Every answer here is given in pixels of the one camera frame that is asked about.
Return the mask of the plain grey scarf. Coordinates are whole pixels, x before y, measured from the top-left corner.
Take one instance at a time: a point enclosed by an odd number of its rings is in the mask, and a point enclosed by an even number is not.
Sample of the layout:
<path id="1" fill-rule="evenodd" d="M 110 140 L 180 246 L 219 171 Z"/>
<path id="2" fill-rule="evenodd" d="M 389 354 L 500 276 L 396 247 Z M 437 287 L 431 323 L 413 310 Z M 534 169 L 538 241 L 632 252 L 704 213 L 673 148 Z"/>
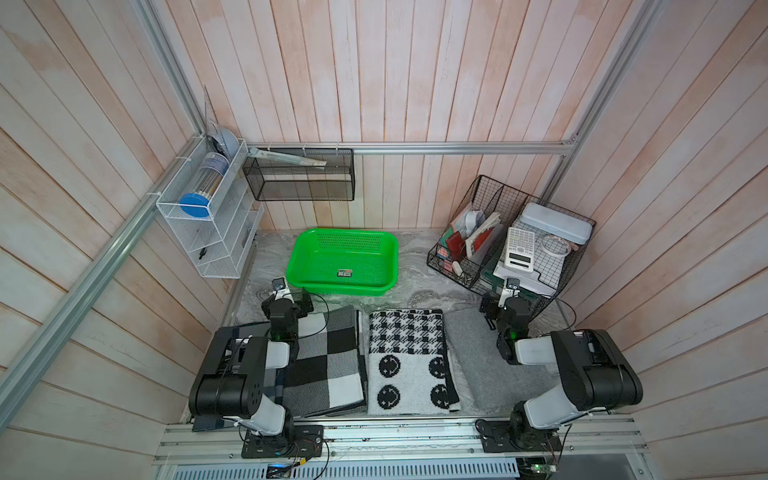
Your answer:
<path id="1" fill-rule="evenodd" d="M 446 312 L 444 326 L 462 415 L 507 417 L 518 402 L 559 383 L 546 366 L 508 364 L 497 350 L 497 333 L 474 308 Z"/>

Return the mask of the grey black checkered scarf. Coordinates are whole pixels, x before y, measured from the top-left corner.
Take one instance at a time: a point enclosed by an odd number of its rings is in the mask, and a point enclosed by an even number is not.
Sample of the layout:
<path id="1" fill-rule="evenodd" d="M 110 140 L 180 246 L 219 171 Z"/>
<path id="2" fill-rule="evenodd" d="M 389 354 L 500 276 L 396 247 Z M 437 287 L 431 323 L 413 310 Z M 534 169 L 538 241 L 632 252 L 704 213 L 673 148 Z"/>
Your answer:
<path id="1" fill-rule="evenodd" d="M 359 323 L 352 306 L 302 319 L 297 359 L 265 372 L 265 395 L 303 418 L 363 407 L 367 373 Z"/>

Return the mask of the green plastic basket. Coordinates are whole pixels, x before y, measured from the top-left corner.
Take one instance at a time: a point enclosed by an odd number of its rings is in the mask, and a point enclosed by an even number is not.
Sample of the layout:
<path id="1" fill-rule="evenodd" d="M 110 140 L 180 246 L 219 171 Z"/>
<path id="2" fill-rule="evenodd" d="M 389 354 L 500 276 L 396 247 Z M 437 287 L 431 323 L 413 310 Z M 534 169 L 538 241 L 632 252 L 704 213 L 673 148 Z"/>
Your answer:
<path id="1" fill-rule="evenodd" d="M 398 281 L 398 257 L 391 233 L 315 228 L 296 238 L 285 277 L 311 293 L 382 296 Z"/>

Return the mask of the black white smiley scarf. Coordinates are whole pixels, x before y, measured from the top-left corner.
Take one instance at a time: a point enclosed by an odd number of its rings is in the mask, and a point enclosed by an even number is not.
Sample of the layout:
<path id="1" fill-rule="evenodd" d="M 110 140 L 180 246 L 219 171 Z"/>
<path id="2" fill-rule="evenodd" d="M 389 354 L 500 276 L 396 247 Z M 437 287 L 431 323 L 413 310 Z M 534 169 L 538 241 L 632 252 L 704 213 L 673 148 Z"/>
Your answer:
<path id="1" fill-rule="evenodd" d="M 460 410 L 439 309 L 369 315 L 368 407 L 372 416 L 435 416 Z"/>

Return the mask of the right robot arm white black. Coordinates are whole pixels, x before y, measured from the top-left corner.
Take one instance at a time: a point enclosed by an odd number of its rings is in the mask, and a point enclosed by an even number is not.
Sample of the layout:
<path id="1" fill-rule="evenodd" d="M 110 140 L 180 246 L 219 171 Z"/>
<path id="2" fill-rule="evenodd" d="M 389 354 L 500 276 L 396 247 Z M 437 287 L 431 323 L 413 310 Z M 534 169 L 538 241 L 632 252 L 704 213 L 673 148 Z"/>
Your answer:
<path id="1" fill-rule="evenodd" d="M 642 401 L 641 380 L 607 331 L 564 329 L 534 338 L 530 303 L 519 296 L 485 296 L 479 311 L 495 324 L 496 346 L 508 364 L 554 365 L 560 378 L 548 391 L 518 402 L 509 421 L 476 421 L 484 452 L 554 451 L 564 446 L 561 426 Z"/>

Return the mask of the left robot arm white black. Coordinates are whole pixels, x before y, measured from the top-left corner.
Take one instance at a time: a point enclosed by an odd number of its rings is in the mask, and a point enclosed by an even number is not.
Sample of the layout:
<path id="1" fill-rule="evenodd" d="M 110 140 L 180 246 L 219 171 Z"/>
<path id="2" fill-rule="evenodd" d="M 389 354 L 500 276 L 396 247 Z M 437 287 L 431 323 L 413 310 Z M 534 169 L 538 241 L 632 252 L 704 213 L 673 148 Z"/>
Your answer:
<path id="1" fill-rule="evenodd" d="M 265 304 L 269 326 L 222 327 L 213 336 L 192 384 L 188 408 L 194 426 L 231 421 L 242 442 L 244 459 L 276 459 L 284 469 L 323 452 L 321 427 L 294 426 L 289 409 L 265 393 L 265 375 L 295 363 L 300 351 L 299 320 L 314 310 L 310 294 L 300 299 L 273 295 Z"/>

